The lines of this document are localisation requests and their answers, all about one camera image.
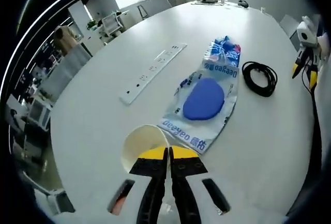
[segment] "chair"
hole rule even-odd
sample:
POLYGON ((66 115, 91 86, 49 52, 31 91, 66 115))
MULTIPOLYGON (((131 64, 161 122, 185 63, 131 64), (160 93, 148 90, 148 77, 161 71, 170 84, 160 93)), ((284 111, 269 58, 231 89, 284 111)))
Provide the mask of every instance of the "chair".
POLYGON ((138 5, 138 9, 141 15, 141 18, 144 20, 148 17, 151 17, 157 13, 165 11, 169 8, 172 8, 168 0, 146 0, 138 5), (146 13, 145 16, 142 16, 141 10, 143 9, 146 13))
POLYGON ((111 15, 103 18, 101 21, 102 21, 104 32, 108 36, 115 34, 117 31, 119 31, 120 29, 123 28, 122 24, 117 19, 117 16, 115 13, 112 13, 111 15))
POLYGON ((280 21, 279 25, 285 31, 286 35, 289 38, 292 38, 292 36, 296 32, 296 28, 299 26, 299 22, 297 22, 297 20, 295 20, 291 16, 285 14, 284 18, 280 21))
POLYGON ((25 171, 23 171, 22 176, 23 180, 33 187, 38 206, 48 216, 58 215, 62 212, 74 212, 74 208, 64 189, 46 190, 32 180, 25 171))

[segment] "office desk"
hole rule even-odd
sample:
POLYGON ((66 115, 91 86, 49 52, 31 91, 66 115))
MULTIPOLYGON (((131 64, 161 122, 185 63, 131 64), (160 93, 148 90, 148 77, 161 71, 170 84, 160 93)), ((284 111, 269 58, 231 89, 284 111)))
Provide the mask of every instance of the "office desk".
POLYGON ((255 9, 183 4, 130 28, 100 50, 65 88, 52 112, 51 136, 62 183, 76 210, 107 208, 127 178, 120 156, 127 134, 157 124, 179 83, 202 60, 210 41, 229 35, 246 61, 278 74, 261 97, 239 75, 234 112, 202 156, 206 168, 237 185, 251 205, 285 215, 304 182, 312 138, 311 98, 292 80, 296 51, 278 23, 255 9), (167 47, 187 47, 125 106, 123 89, 167 47))

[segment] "outlet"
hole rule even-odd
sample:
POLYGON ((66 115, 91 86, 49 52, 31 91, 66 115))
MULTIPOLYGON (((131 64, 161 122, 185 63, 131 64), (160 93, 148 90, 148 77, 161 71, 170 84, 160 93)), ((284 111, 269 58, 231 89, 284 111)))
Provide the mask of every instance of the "outlet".
POLYGON ((148 83, 186 46, 186 44, 175 44, 161 52, 161 54, 153 60, 152 64, 121 92, 120 100, 130 105, 148 83))

